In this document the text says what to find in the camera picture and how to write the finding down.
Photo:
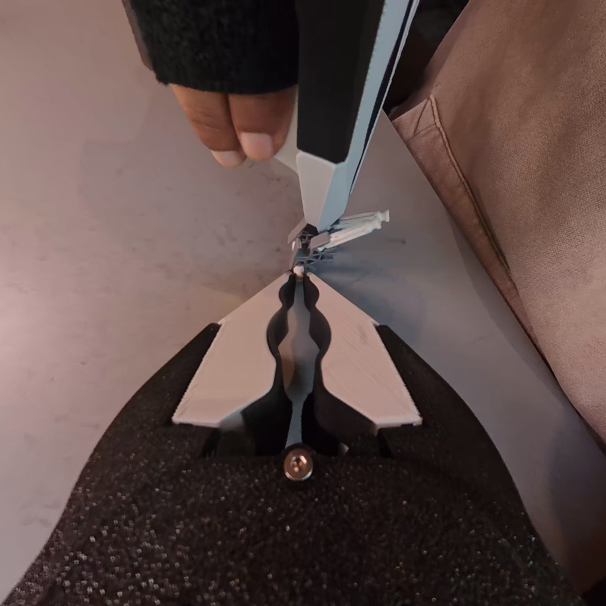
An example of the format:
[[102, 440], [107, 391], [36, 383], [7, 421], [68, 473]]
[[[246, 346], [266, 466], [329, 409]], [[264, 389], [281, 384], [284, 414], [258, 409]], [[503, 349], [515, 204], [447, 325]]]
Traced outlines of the grey snowflake connector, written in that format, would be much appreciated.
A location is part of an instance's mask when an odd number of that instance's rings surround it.
[[308, 248], [295, 249], [292, 252], [290, 270], [296, 265], [303, 265], [306, 268], [306, 273], [312, 271], [312, 267], [323, 262], [332, 261], [335, 257], [335, 252], [332, 251], [311, 251]]
[[317, 235], [318, 230], [316, 227], [308, 223], [299, 223], [289, 233], [287, 242], [291, 245], [292, 250], [308, 248], [310, 241]]

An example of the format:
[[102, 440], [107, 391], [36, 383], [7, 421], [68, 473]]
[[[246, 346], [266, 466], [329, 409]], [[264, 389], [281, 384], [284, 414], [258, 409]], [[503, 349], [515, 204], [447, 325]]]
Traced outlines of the person's right hand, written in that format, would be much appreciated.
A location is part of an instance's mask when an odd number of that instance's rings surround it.
[[298, 88], [260, 95], [202, 92], [170, 85], [201, 143], [226, 168], [267, 161], [283, 147]]

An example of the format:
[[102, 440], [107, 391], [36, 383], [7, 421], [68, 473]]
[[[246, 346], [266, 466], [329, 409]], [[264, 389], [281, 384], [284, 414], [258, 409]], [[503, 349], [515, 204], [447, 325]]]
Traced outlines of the person's beige sweatshirt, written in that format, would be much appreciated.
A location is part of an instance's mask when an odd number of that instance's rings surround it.
[[469, 1], [399, 136], [605, 443], [605, 1]]

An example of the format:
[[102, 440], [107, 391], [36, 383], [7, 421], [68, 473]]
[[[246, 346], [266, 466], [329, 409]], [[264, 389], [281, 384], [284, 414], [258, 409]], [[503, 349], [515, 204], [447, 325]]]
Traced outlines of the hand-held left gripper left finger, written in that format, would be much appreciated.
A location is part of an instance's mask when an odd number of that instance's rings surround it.
[[293, 405], [279, 346], [293, 301], [294, 275], [285, 273], [204, 330], [211, 341], [171, 422], [209, 430], [207, 452], [273, 456], [284, 450]]

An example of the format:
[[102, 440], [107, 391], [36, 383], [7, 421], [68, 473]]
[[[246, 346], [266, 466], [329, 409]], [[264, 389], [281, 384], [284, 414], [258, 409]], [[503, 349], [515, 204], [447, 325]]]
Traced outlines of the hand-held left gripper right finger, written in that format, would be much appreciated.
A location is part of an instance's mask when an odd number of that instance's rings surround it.
[[421, 425], [383, 339], [393, 332], [319, 277], [307, 274], [302, 285], [309, 335], [318, 347], [302, 440], [318, 453], [339, 455], [382, 430]]

